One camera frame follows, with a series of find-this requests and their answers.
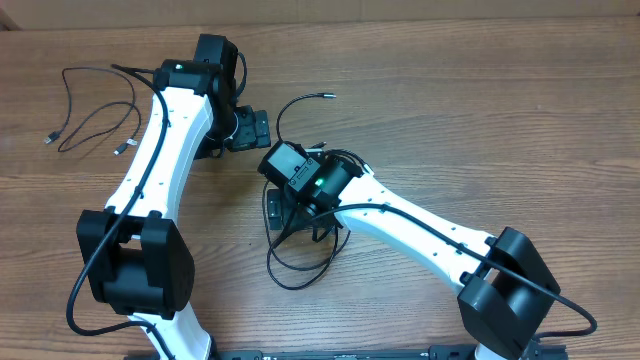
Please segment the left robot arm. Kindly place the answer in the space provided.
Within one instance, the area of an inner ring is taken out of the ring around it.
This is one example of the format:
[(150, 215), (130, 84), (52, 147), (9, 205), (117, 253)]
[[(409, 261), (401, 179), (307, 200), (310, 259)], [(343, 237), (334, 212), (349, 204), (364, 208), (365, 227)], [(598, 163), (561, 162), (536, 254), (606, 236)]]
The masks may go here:
[(245, 83), (235, 79), (246, 62), (221, 35), (202, 34), (192, 60), (165, 60), (151, 71), (124, 68), (154, 93), (146, 131), (123, 181), (101, 211), (85, 210), (76, 227), (84, 267), (66, 309), (69, 327), (79, 291), (141, 328), (158, 359), (215, 359), (213, 337), (190, 303), (194, 259), (181, 236), (178, 211), (194, 161), (271, 144), (265, 111), (240, 106)]

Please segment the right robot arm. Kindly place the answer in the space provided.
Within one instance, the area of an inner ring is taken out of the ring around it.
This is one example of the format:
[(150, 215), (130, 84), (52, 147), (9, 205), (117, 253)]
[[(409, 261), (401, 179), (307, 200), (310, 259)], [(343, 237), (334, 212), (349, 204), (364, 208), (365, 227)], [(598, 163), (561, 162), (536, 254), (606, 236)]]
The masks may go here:
[(373, 237), (413, 258), (457, 298), (476, 359), (525, 359), (560, 287), (522, 232), (499, 235), (445, 220), (403, 199), (346, 150), (304, 149), (279, 141), (258, 171), (292, 210), (284, 224), (338, 226)]

